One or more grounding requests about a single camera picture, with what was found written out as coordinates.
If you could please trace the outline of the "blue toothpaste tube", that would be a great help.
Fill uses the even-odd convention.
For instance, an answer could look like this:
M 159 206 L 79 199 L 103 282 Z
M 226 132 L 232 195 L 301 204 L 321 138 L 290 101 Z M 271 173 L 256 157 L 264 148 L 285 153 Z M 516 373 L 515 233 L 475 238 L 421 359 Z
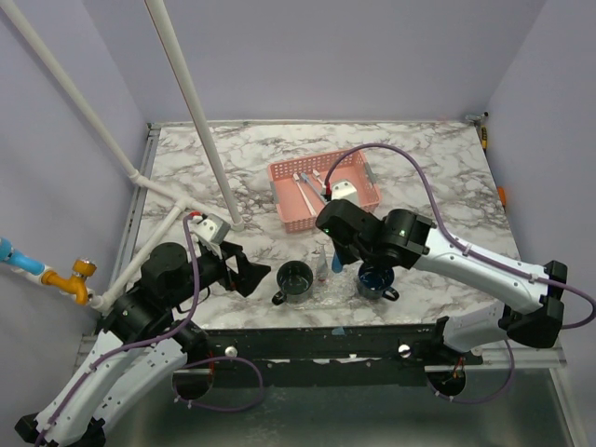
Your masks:
M 344 266 L 341 263 L 336 251 L 333 253 L 331 269 L 334 274 L 339 274 L 344 270 Z

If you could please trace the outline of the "white toothpaste tube red cap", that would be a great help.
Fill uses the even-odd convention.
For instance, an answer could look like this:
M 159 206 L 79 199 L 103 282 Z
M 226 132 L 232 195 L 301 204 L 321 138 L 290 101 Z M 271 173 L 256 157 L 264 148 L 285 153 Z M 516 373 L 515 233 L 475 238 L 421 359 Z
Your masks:
M 328 277 L 329 267 L 327 262 L 327 256 L 325 247 L 323 245 L 320 246 L 318 250 L 318 259 L 316 265 L 316 279 L 319 282 L 325 282 Z

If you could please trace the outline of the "dark blue mug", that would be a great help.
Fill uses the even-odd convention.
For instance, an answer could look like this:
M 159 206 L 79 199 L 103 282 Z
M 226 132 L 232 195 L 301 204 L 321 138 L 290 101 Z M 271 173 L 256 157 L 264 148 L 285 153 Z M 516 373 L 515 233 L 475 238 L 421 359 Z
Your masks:
M 383 269 L 363 264 L 358 271 L 357 291 L 367 300 L 386 299 L 396 302 L 400 294 L 392 287 L 395 273 L 392 268 Z

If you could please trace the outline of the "dark green mug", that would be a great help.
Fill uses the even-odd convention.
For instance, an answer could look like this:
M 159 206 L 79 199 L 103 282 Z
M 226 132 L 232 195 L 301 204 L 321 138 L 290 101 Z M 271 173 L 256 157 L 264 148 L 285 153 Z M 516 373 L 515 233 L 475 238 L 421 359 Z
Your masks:
M 278 292 L 272 297 L 273 305 L 297 304 L 312 296 L 314 275 L 311 268 L 301 261 L 283 264 L 276 275 Z

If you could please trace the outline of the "pink perforated plastic basket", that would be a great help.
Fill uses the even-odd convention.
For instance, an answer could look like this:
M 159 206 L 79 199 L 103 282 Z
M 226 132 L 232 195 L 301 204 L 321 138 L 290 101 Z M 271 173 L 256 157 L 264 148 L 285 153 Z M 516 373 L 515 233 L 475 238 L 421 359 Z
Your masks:
M 288 233 L 315 226 L 326 204 L 326 178 L 334 198 L 346 198 L 369 212 L 381 202 L 380 188 L 362 152 L 303 156 L 274 162 L 267 170 L 278 217 Z

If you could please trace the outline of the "light blue toothbrush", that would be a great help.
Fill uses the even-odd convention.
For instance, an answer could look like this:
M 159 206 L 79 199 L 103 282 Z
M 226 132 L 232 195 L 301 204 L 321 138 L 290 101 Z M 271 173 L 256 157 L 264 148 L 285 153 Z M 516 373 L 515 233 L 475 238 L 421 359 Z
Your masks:
M 325 198 L 324 198 L 323 194 L 321 193 L 321 190 L 320 190 L 320 189 L 318 189 L 318 188 L 317 188 L 317 187 L 316 187 L 316 186 L 313 184 L 313 182 L 310 180 L 309 176 L 308 176 L 306 173 L 302 172 L 302 173 L 300 174 L 300 178 L 301 178 L 302 182 L 303 182 L 303 183 L 305 183 L 305 184 L 306 184 L 306 185 L 307 185 L 307 186 L 308 186 L 308 187 L 309 187 L 309 188 L 310 188 L 310 189 L 311 189 L 311 190 L 312 190 L 312 191 L 315 193 L 315 195 L 316 195 L 316 197 L 318 198 L 318 200 L 319 200 L 321 203 L 325 204 L 325 203 L 326 203 L 326 200 L 325 200 Z

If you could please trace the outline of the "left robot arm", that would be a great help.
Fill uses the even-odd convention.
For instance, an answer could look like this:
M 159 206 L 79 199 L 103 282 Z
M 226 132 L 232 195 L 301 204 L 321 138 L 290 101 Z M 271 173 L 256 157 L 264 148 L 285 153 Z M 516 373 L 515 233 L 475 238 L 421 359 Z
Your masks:
M 214 283 L 243 297 L 270 273 L 248 260 L 241 246 L 225 242 L 220 255 L 174 242 L 154 248 L 140 279 L 117 298 L 88 357 L 67 387 L 44 411 L 24 415 L 15 425 L 34 446 L 102 446 L 109 423 L 177 367 L 208 367 L 208 335 L 188 318 L 176 319 L 180 305 Z

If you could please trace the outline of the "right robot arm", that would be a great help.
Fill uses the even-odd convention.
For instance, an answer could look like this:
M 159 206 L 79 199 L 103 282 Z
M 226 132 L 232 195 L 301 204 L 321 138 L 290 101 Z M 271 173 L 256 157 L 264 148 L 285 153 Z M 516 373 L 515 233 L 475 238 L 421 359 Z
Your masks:
M 362 261 L 381 270 L 401 267 L 454 279 L 495 299 L 494 304 L 459 317 L 441 318 L 439 335 L 428 342 L 441 365 L 479 346 L 511 339 L 531 348 L 551 348 L 562 329 L 564 264 L 528 264 L 447 238 L 428 218 L 392 210 L 378 219 L 345 199 L 329 202 L 316 227 L 333 243 L 342 265 Z

